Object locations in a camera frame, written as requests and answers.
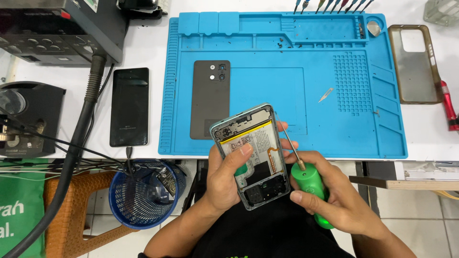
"black shirt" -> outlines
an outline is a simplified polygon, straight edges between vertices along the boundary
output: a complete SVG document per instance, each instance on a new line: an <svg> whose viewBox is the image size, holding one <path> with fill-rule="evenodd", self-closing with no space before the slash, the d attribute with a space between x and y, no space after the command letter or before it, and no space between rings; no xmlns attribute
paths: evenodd
<svg viewBox="0 0 459 258"><path fill-rule="evenodd" d="M202 236L191 258L353 257L285 195L252 211L240 202Z"/></svg>

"orange plastic stool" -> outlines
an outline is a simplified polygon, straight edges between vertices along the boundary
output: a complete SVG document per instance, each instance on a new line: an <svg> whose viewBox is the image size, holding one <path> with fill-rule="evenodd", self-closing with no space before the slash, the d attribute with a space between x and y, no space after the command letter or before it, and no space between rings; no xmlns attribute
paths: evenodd
<svg viewBox="0 0 459 258"><path fill-rule="evenodd" d="M64 203L45 233L47 258L76 258L138 231L121 225L88 240L83 239L89 196L108 188L115 173L110 171L72 177ZM45 184L45 209L54 197L58 182L59 179L50 179Z"/></svg>

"precision screwdriver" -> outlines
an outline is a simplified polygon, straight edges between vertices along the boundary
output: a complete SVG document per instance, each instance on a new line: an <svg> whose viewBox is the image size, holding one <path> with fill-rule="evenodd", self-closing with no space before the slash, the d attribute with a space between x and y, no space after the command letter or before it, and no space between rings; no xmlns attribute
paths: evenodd
<svg viewBox="0 0 459 258"><path fill-rule="evenodd" d="M300 14L303 14L303 11L304 9L306 9L306 7L309 5L309 1L308 0L304 0L303 2L303 10L301 10L301 13Z"/></svg>
<svg viewBox="0 0 459 258"><path fill-rule="evenodd" d="M293 11L293 14L297 11L298 5L300 5L301 0L297 0L297 5L295 6L295 10Z"/></svg>
<svg viewBox="0 0 459 258"><path fill-rule="evenodd" d="M277 114L277 112L275 112L275 114L277 116L277 119L280 121L279 115ZM295 150L295 147L293 146L293 143L290 140L290 137L288 137L288 134L284 128L284 125L282 123L280 123L280 125L282 126L282 129L284 130L284 133L285 133L285 136L287 137L288 142L290 143L291 149L293 150L293 152L295 153L295 156L297 157L297 162L291 168L291 175L293 176L295 181L298 183L298 186L303 192L317 195L317 197L319 197L320 199L324 201L328 201L328 197L330 197L330 194L328 192L328 189L322 183L322 178L320 177L320 174L317 171L316 167L310 163L304 163L304 161L300 159L297 151ZM331 230L334 228L330 224L330 222L328 222L320 214L315 213L314 219L317 222L317 224L319 224L319 226L323 227L324 229Z"/></svg>
<svg viewBox="0 0 459 258"><path fill-rule="evenodd" d="M360 4L357 6L357 8L355 8L355 10L352 12L352 13L355 13L355 11L357 11L357 9L365 2L366 0L361 0L360 1Z"/></svg>
<svg viewBox="0 0 459 258"><path fill-rule="evenodd" d="M322 5L324 5L324 3L325 3L325 0L320 0L319 6L317 7L316 14L317 14L317 12L319 11L319 9L322 7Z"/></svg>
<svg viewBox="0 0 459 258"><path fill-rule="evenodd" d="M341 3L341 8L340 8L340 10L338 11L338 13L340 13L340 12L341 12L341 9L343 9L343 7L346 6L347 2L349 2L349 0L343 0L343 2Z"/></svg>
<svg viewBox="0 0 459 258"><path fill-rule="evenodd" d="M325 10L322 14L324 14L327 11L328 7L331 5L331 3L333 3L333 1L334 0L328 0L327 6L325 6Z"/></svg>
<svg viewBox="0 0 459 258"><path fill-rule="evenodd" d="M336 3L335 3L335 5L333 6L333 8L331 9L331 12L330 12L330 13L333 12L333 10L336 8L336 6L337 6L340 2L341 2L341 0L336 0Z"/></svg>
<svg viewBox="0 0 459 258"><path fill-rule="evenodd" d="M374 0L370 0L370 2L368 2L367 5L365 5L365 7L363 8L363 10L360 11L360 13L362 13L363 11L365 11L365 9L367 9L367 7L371 4L371 2L373 2Z"/></svg>
<svg viewBox="0 0 459 258"><path fill-rule="evenodd" d="M355 3L357 3L357 1L358 1L358 0L352 0L351 6L349 6L348 8L346 8L346 11L345 11L344 13L347 13L347 12L351 9L351 7L352 7Z"/></svg>

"hand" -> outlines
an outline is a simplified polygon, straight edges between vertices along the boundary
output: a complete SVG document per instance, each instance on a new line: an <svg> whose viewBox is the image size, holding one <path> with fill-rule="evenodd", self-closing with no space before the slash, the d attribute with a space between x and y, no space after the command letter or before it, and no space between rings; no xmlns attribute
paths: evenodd
<svg viewBox="0 0 459 258"><path fill-rule="evenodd" d="M391 234L337 166L330 164L317 151L299 151L298 155L305 163L317 168L323 183L330 190L330 197L328 202L324 202L316 195L299 191L297 182L290 176L290 183L296 190L290 194L292 201L310 214L319 213L341 231L378 240ZM285 158L286 163L296 161L294 155Z"/></svg>
<svg viewBox="0 0 459 258"><path fill-rule="evenodd" d="M277 122L277 127L280 132L283 131L280 122ZM291 146L286 139L281 139L283 154L287 157L291 150ZM295 148L298 148L296 141L292 142ZM237 193L237 184L234 179L236 170L244 165L252 155L253 148L250 144L245 144L241 148L235 150L222 159L216 146L210 149L209 153L209 171L207 173L207 191L204 194L205 198L217 211L225 212L233 205L241 201Z"/></svg>

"black phone screen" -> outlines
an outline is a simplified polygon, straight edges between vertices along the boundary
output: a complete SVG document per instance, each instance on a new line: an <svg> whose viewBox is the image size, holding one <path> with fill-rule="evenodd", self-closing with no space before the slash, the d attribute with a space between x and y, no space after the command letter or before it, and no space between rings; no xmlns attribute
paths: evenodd
<svg viewBox="0 0 459 258"><path fill-rule="evenodd" d="M139 146L148 142L148 68L113 72L110 146Z"/></svg>

